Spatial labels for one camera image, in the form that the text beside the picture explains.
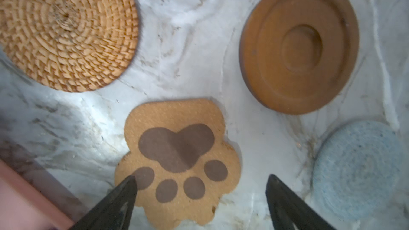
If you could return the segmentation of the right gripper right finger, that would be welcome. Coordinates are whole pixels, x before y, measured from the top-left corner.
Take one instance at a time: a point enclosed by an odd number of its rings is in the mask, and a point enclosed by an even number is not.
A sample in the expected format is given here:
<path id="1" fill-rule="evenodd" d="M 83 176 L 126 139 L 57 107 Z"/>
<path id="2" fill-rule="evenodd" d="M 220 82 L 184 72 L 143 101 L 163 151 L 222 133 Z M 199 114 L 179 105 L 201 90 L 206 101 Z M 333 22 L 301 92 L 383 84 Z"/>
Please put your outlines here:
<path id="1" fill-rule="evenodd" d="M 276 175 L 269 175 L 266 199 L 276 230 L 334 230 Z"/>

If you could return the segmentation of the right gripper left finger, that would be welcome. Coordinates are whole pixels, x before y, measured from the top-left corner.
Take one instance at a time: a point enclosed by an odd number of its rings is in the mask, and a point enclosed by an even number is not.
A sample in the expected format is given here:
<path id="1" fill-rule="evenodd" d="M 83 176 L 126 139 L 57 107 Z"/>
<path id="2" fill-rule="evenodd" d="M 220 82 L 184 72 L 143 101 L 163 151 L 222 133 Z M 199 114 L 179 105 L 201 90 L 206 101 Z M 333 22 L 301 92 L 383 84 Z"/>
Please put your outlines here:
<path id="1" fill-rule="evenodd" d="M 70 229 L 129 229 L 136 195 L 136 179 L 128 176 Z"/>

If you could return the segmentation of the light blue woven coaster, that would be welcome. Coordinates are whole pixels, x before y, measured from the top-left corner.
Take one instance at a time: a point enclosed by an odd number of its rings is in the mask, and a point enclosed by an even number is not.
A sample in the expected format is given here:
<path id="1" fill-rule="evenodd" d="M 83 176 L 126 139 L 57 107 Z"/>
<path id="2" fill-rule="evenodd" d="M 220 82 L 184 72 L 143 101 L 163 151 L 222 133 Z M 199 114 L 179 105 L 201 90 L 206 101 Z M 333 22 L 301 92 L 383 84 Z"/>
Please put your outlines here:
<path id="1" fill-rule="evenodd" d="M 402 145 L 385 123 L 350 122 L 322 144 L 313 169 L 317 203 L 336 217 L 355 221 L 385 203 L 400 176 Z"/>

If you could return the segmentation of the cork paw coaster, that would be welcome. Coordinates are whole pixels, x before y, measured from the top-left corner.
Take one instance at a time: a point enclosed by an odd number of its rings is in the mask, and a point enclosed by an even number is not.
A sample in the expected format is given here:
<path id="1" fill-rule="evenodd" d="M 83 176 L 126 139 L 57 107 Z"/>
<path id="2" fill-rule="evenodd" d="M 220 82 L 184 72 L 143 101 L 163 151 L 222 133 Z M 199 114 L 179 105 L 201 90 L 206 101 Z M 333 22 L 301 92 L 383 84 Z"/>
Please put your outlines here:
<path id="1" fill-rule="evenodd" d="M 129 151 L 116 167 L 115 184 L 135 177 L 135 205 L 158 230 L 184 220 L 205 225 L 241 176 L 240 158 L 224 133 L 223 114 L 209 99 L 139 105 L 125 121 Z"/>

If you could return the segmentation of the brown wooden coaster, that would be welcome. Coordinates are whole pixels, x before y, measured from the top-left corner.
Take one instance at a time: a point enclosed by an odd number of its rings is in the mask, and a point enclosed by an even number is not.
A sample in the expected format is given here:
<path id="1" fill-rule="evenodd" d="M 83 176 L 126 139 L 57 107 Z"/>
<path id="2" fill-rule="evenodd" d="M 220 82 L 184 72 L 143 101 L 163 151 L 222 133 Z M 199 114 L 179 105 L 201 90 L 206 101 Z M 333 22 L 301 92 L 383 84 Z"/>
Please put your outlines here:
<path id="1" fill-rule="evenodd" d="M 344 88 L 359 42 L 349 0 L 261 0 L 241 34 L 240 69 L 263 106 L 307 114 Z"/>

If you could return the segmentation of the woven rattan coaster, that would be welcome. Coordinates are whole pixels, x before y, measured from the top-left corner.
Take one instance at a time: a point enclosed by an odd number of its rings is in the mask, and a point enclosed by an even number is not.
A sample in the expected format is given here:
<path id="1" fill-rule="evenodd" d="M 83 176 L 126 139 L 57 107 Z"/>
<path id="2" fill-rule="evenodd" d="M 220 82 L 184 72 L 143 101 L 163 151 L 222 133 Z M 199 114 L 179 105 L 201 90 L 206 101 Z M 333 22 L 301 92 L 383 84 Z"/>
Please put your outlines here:
<path id="1" fill-rule="evenodd" d="M 138 44 L 135 0 L 1 0 L 1 48 L 29 78 L 80 93 L 105 87 Z"/>

